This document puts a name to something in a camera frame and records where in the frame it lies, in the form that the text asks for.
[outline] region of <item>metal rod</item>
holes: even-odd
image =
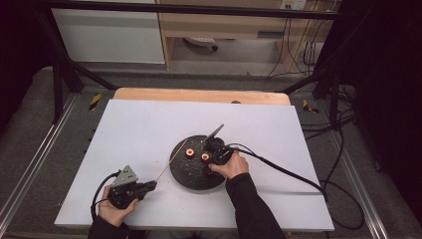
[[[240,8],[240,7],[216,7],[197,5],[174,5],[174,4],[147,4],[147,3],[117,3],[117,2],[93,2],[93,1],[67,1],[67,0],[41,0],[43,7],[58,9],[79,9],[97,11],[120,11],[120,12],[154,12],[154,13],[180,13],[180,14],[207,14],[227,16],[251,16],[270,18],[299,18],[299,19],[322,19],[338,20],[357,17],[352,14],[338,12],[316,12],[283,9],[264,8]]]
[[[31,162],[29,163],[27,169],[25,170],[15,189],[12,191],[6,203],[1,208],[0,238],[3,237],[7,227],[9,226],[9,223],[11,222],[13,216],[18,210],[19,205],[24,200],[24,197],[28,192],[35,177],[37,176],[38,171],[40,170],[41,166],[43,165],[43,162],[47,158],[50,149],[53,147],[56,138],[59,136],[60,131],[62,130],[63,126],[66,123],[66,120],[71,114],[71,111],[78,97],[79,95],[74,94],[73,96],[70,96],[70,98],[67,100],[65,105],[65,111],[62,117],[56,124],[53,124],[51,126],[49,132],[47,133],[46,137],[44,138]]]

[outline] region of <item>black handheld controller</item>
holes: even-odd
[[[209,138],[203,148],[211,153],[210,163],[217,165],[226,164],[234,151],[234,148],[224,145],[224,140],[219,137]]]
[[[126,209],[134,200],[142,200],[146,193],[153,191],[157,185],[156,181],[145,183],[137,182],[137,176],[126,166],[111,185],[108,193],[108,201],[118,209]]]

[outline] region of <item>black circular base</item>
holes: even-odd
[[[207,165],[201,162],[201,155],[206,152],[202,149],[202,140],[206,137],[206,135],[187,137],[181,140],[171,152],[170,159],[186,140],[186,143],[170,163],[170,171],[176,181],[189,189],[211,189],[220,185],[225,180],[225,178],[217,172],[208,174],[206,171]],[[188,158],[186,156],[185,152],[188,148],[192,148],[195,151],[193,157]]]

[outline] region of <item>white cabinet door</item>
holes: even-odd
[[[53,14],[75,61],[164,64],[156,13],[53,9]]]

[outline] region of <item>white table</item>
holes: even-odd
[[[111,100],[55,224],[87,228],[99,184],[130,165],[139,181],[155,180],[174,146],[185,137],[209,134],[226,143],[247,145],[258,155],[317,182],[294,107],[221,103]],[[322,195],[246,155],[261,197],[286,231],[326,231],[333,225]],[[180,185],[167,169],[125,222],[136,229],[229,230],[234,208],[220,186],[194,191]]]

